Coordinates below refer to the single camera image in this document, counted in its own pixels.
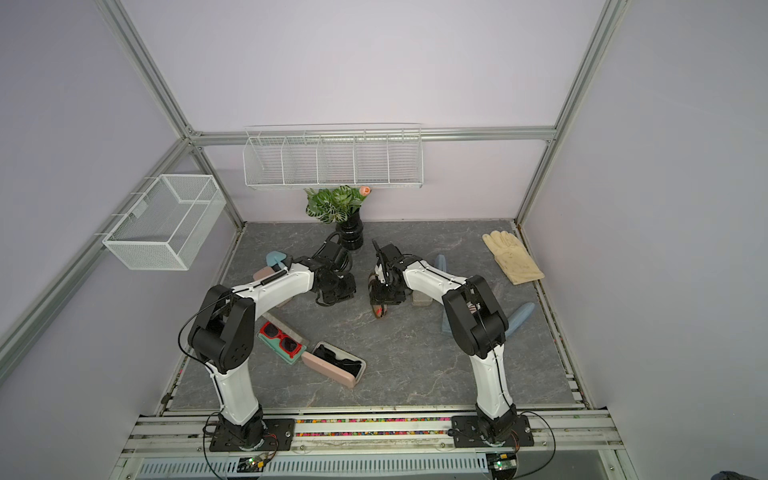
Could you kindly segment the grey case mint lining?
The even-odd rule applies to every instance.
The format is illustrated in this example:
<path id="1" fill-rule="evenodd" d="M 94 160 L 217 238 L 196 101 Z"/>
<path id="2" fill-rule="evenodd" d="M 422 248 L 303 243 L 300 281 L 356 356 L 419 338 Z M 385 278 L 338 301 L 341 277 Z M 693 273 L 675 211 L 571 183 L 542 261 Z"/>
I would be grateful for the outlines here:
<path id="1" fill-rule="evenodd" d="M 433 299 L 429 295 L 417 290 L 412 292 L 412 305 L 414 307 L 428 307 L 432 302 Z"/>

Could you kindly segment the light blue case white sunglasses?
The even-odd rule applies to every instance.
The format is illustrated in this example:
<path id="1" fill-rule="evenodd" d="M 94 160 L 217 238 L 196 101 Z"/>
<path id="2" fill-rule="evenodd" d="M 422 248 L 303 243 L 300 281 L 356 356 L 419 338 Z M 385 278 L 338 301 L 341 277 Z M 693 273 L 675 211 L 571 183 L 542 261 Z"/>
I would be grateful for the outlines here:
<path id="1" fill-rule="evenodd" d="M 435 267 L 443 272 L 447 271 L 447 260 L 443 254 L 438 254 L 435 259 Z"/>

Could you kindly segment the pink hard glasses case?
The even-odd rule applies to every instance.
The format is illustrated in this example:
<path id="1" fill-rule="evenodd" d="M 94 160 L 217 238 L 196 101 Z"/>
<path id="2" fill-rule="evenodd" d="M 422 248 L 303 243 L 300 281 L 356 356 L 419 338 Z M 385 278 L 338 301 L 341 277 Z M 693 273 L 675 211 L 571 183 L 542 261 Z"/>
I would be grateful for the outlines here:
<path id="1" fill-rule="evenodd" d="M 275 270 L 274 270 L 272 267 L 270 267 L 270 266 L 265 266 L 265 267 L 263 267 L 263 268 L 261 268 L 261 269 L 257 270 L 257 271 L 256 271 L 256 272 L 253 274 L 253 280 L 254 280 L 254 281 L 256 281 L 256 282 L 258 282 L 258 281 L 261 281 L 261 280 L 263 280 L 263 279 L 266 279 L 266 278 L 268 278 L 268 277 L 270 277 L 270 276 L 274 275 L 275 273 L 276 273 L 276 271 L 275 271 Z"/>

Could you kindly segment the mint case blue glasses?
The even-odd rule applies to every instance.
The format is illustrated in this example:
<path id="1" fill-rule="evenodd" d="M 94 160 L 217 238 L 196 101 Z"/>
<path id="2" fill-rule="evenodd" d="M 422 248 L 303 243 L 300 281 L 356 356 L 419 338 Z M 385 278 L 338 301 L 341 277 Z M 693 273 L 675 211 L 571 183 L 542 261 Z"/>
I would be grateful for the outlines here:
<path id="1" fill-rule="evenodd" d="M 442 316 L 442 323 L 441 323 L 441 332 L 446 335 L 450 335 L 452 333 L 450 322 L 447 317 L 447 313 L 443 312 Z"/>

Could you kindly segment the grey mint case red sunglasses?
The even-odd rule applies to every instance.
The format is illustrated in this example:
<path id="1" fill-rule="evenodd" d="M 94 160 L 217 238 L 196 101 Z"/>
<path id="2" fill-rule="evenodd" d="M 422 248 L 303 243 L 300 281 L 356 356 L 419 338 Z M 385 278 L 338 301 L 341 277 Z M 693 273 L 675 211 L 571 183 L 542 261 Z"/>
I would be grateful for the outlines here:
<path id="1" fill-rule="evenodd" d="M 263 314 L 257 338 L 273 350 L 284 362 L 294 365 L 306 351 L 308 341 L 287 324 L 270 313 Z"/>

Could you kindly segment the pink case black sunglasses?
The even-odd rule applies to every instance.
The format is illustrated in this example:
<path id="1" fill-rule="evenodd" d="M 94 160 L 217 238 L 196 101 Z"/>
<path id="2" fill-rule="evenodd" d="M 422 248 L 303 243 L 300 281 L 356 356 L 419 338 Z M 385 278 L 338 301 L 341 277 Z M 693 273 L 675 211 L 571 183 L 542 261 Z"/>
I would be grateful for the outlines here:
<path id="1" fill-rule="evenodd" d="M 305 351 L 301 361 L 311 370 L 348 389 L 353 389 L 360 382 L 367 368 L 362 358 L 327 342 L 318 342 L 311 351 Z"/>

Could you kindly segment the blue case orange lining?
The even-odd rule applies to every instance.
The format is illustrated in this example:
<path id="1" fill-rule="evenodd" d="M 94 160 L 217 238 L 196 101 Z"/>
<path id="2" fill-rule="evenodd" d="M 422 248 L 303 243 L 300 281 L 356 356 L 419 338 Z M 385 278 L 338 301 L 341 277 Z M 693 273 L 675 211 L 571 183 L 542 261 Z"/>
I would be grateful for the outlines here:
<path id="1" fill-rule="evenodd" d="M 511 337 L 530 318 L 535 308 L 536 305 L 533 302 L 526 302 L 518 307 L 508 317 L 508 328 L 505 331 L 505 337 Z"/>

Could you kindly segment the plaid beige glasses case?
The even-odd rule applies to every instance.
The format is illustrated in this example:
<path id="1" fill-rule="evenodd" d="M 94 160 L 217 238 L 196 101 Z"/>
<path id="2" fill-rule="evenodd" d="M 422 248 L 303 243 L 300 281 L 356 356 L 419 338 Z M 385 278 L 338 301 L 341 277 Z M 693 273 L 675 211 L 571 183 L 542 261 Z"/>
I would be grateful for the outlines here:
<path id="1" fill-rule="evenodd" d="M 384 318 L 388 312 L 388 306 L 386 304 L 373 304 L 371 309 L 377 319 Z"/>

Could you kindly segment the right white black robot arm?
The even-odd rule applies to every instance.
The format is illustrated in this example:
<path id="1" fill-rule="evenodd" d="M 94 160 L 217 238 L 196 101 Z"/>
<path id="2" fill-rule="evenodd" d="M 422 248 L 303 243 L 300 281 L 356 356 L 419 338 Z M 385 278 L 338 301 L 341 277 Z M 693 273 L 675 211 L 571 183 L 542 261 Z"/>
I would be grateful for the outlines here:
<path id="1" fill-rule="evenodd" d="M 376 264 L 368 280 L 373 313 L 383 317 L 388 306 L 403 303 L 412 293 L 439 302 L 455 343 L 471 362 L 478 428 L 489 441 L 502 442 L 518 414 L 503 365 L 509 322 L 488 282 L 479 275 L 452 275 L 419 256 L 402 253 L 393 244 L 373 246 Z"/>

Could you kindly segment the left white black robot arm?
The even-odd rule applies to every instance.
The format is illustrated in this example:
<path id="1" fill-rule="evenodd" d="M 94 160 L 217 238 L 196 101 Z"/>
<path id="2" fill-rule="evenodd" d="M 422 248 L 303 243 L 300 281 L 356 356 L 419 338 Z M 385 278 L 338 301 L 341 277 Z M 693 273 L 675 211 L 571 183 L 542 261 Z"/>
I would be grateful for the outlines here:
<path id="1" fill-rule="evenodd" d="M 250 283 L 208 290 L 188 334 L 195 358 L 209 370 L 219 397 L 223 424 L 244 437 L 262 427 L 262 408 L 248 371 L 256 319 L 307 292 L 320 306 L 333 306 L 356 292 L 349 252 L 332 233 L 311 256 L 272 252 Z"/>

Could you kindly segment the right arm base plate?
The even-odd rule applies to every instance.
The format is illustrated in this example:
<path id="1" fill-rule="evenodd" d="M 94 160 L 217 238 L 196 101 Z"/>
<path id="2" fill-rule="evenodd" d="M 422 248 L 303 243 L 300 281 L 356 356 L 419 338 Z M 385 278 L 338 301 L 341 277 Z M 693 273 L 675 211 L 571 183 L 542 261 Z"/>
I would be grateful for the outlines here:
<path id="1" fill-rule="evenodd" d="M 516 415 L 511 421 L 492 422 L 482 416 L 456 415 L 451 418 L 447 435 L 456 448 L 506 447 L 534 445 L 529 420 Z"/>

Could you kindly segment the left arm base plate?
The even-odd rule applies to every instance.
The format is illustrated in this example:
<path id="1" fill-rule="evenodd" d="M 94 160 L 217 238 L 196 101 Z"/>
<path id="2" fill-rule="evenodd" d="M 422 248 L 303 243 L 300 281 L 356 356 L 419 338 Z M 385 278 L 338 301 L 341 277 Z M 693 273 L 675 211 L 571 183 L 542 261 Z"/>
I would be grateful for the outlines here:
<path id="1" fill-rule="evenodd" d="M 288 451 L 295 426 L 292 418 L 259 418 L 246 425 L 235 425 L 221 417 L 211 436 L 209 450 L 231 453 Z"/>

